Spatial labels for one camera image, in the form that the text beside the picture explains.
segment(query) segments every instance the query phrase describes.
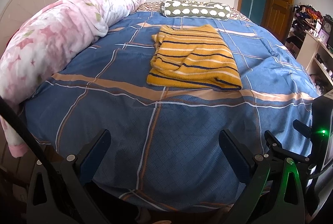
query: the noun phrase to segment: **clock face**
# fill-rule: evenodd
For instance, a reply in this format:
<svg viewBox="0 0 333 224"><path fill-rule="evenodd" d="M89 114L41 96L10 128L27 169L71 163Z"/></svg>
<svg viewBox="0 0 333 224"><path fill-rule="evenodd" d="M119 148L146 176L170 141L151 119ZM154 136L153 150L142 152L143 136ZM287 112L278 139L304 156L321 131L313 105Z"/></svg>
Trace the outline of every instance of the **clock face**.
<svg viewBox="0 0 333 224"><path fill-rule="evenodd" d="M331 33L331 29L332 29L332 27L331 27L331 25L330 25L329 23L325 23L325 25L324 25L324 29L325 29L325 31L326 31L328 34L330 34L330 33Z"/></svg>

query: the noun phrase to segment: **clock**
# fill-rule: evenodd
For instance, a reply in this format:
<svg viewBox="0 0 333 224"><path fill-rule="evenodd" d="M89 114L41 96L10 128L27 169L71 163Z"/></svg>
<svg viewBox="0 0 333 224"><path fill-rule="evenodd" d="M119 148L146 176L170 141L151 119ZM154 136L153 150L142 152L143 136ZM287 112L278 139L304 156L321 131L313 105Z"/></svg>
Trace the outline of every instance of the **clock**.
<svg viewBox="0 0 333 224"><path fill-rule="evenodd" d="M320 32L321 33L319 33L319 36L321 35L323 40L326 40L327 45L333 48L333 22L331 22L327 17L324 17Z"/></svg>

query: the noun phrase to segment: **white label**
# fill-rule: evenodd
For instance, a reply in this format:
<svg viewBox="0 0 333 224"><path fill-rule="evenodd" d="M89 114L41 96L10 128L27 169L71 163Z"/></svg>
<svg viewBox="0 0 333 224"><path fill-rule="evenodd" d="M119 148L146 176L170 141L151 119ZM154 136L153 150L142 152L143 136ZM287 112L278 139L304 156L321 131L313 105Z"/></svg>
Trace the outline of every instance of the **white label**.
<svg viewBox="0 0 333 224"><path fill-rule="evenodd" d="M333 90L331 90L330 92L326 93L324 96L333 100Z"/></svg>

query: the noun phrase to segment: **black cable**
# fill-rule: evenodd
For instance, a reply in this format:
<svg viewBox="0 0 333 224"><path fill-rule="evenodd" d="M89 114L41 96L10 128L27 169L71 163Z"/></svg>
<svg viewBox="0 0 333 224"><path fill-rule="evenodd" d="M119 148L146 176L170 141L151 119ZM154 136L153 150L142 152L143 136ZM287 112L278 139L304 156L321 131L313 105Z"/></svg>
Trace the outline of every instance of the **black cable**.
<svg viewBox="0 0 333 224"><path fill-rule="evenodd" d="M60 175L54 169L52 164L47 160L43 150L37 144L36 140L29 132L24 123L20 120L20 118L16 115L16 113L11 109L10 106L0 97L0 116L4 118L4 120L11 125L11 127L19 134L19 136L24 140L24 142L30 147L32 152L36 155L36 157L41 161L47 170L48 174L54 179L58 189L60 191L64 191L65 185Z"/></svg>
<svg viewBox="0 0 333 224"><path fill-rule="evenodd" d="M315 178L318 178L320 175L322 175L331 165L333 164L333 159L331 159L331 161L329 161L327 163L327 165L320 171L320 172L317 172L317 173L313 173L313 174L310 174L308 176L308 179L315 179Z"/></svg>

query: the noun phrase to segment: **pink floral blanket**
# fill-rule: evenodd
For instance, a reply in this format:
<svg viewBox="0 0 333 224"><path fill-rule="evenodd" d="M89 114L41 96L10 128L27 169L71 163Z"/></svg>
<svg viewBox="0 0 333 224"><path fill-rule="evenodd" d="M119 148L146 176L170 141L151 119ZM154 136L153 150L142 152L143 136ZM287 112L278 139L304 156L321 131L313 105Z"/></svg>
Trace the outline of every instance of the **pink floral blanket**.
<svg viewBox="0 0 333 224"><path fill-rule="evenodd" d="M59 0L43 8L15 33L0 59L1 97L18 112L43 81L145 1ZM23 156L27 145L0 119L11 154Z"/></svg>

